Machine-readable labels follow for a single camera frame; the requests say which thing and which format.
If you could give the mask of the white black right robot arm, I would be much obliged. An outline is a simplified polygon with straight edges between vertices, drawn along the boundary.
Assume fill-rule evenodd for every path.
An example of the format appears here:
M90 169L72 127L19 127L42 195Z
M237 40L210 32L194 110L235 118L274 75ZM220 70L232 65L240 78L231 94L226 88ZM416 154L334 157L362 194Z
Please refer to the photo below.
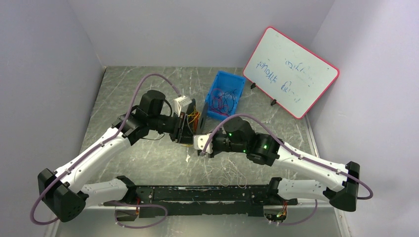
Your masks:
M272 132L255 132L250 123L234 116L198 139L198 150L211 157L221 152L244 153L253 163L281 166L306 177L305 180L282 179L274 191L285 200L318 199L347 212L357 208L360 165L350 161L335 163L303 152Z

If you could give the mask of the grey perforated cable spool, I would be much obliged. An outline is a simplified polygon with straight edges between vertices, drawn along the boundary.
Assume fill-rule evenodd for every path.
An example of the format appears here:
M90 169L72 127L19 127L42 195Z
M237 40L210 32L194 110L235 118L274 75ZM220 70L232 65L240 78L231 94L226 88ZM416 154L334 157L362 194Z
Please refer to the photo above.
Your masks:
M206 123L206 118L208 114L209 104L208 102L204 103L203 109L199 111L197 109L197 103L195 99L192 99L192 103L188 106L186 114L189 118L189 124L194 130L195 135L201 135L204 133L204 127ZM187 147L193 146L193 144L184 144Z

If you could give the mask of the blue plastic bin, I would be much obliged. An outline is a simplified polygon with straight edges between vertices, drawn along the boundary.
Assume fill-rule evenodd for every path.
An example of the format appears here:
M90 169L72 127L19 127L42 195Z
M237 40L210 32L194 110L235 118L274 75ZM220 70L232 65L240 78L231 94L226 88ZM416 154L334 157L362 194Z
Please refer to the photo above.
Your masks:
M207 93L205 102L209 109L207 116L224 120L234 115L245 87L246 79L225 71L218 71Z

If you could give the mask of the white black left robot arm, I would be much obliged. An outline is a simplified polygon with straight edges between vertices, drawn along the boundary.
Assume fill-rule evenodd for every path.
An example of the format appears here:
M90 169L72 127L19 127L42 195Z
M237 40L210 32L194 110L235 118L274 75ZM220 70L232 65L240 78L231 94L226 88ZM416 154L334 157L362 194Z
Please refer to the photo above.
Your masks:
M135 202L136 185L125 176L103 183L87 182L113 157L145 139L151 130L169 134L172 141L181 143L181 130L192 132L188 115L196 101L180 96L174 100L175 107L170 108L169 114L163 115L163 105L168 103L163 93L147 91L138 105L132 104L88 149L56 170L46 168L38 174L41 201L55 214L56 220L69 222L85 208L102 202Z

